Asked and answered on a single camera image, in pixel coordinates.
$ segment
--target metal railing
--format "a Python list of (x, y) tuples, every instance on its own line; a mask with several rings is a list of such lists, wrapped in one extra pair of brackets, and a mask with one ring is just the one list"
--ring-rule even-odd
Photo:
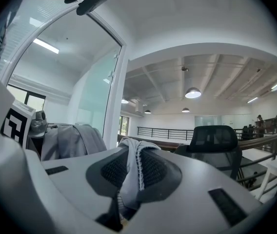
[[(154, 136), (154, 128), (149, 128), (149, 129), (151, 129), (149, 131), (152, 131), (153, 136)], [(170, 135), (171, 129), (164, 129), (164, 130), (167, 131), (166, 134), (170, 137), (171, 136)], [(122, 137), (123, 136), (118, 136), (118, 141), (120, 141), (122, 139)], [(131, 137), (131, 138), (134, 138), (134, 139), (139, 140), (139, 141), (145, 140), (145, 141), (152, 142), (152, 143), (158, 145), (159, 147), (161, 147), (163, 150), (168, 150), (168, 151), (171, 151), (171, 152), (174, 152), (174, 150), (180, 145), (179, 143), (174, 143), (174, 142), (157, 141), (157, 140), (152, 140), (152, 139), (142, 139), (142, 138), (138, 138), (138, 137)], [(245, 167), (255, 165), (255, 164), (259, 164), (260, 162), (263, 162), (263, 161), (268, 160), (268, 159), (274, 160), (276, 158), (276, 156), (277, 156), (277, 133), (276, 134), (271, 134), (269, 136), (265, 136), (265, 137), (262, 137), (262, 138), (254, 138), (254, 139), (251, 139), (251, 140), (245, 140), (245, 141), (239, 141), (238, 142), (238, 146), (240, 147), (241, 150), (247, 150), (247, 149), (252, 149), (252, 148), (261, 149), (264, 146), (268, 146), (268, 145), (269, 145), (269, 148), (265, 149), (265, 150), (269, 151), (271, 154), (267, 155), (266, 157), (263, 157), (263, 158), (254, 160), (252, 162), (249, 162), (247, 164), (241, 164), (240, 165), (239, 173), (238, 173), (238, 176), (237, 176), (237, 182), (240, 183), (242, 186), (247, 187), (248, 181), (254, 180), (257, 177), (265, 175), (266, 171), (263, 171), (263, 172), (260, 172), (258, 174), (252, 175), (252, 176), (244, 177), (244, 172), (243, 172), (242, 169), (245, 168)], [(271, 177), (269, 179), (269, 182), (275, 180), (276, 178), (277, 178), (276, 176)], [(249, 187), (248, 190), (252, 191), (252, 190), (255, 190), (255, 189), (259, 188), (260, 186), (261, 186), (260, 184), (256, 185), (256, 186), (252, 186), (252, 187)], [(277, 184), (275, 184), (274, 186), (268, 188), (266, 191), (264, 191), (263, 194), (271, 191), (275, 187), (277, 187)]]
[(194, 130), (138, 127), (138, 135), (166, 139), (191, 140), (193, 132)]

